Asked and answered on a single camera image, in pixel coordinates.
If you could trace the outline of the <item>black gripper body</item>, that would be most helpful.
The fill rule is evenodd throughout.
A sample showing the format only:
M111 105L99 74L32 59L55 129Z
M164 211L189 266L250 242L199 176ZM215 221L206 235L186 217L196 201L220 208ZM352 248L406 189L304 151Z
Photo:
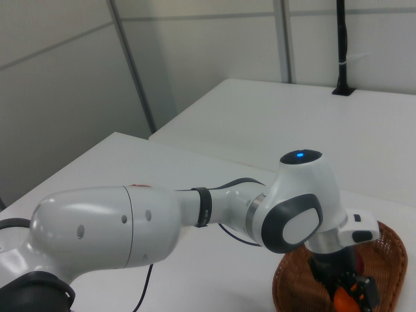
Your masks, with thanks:
M314 279L326 287L352 286L357 274L356 252L351 246L333 253L312 253L308 260Z

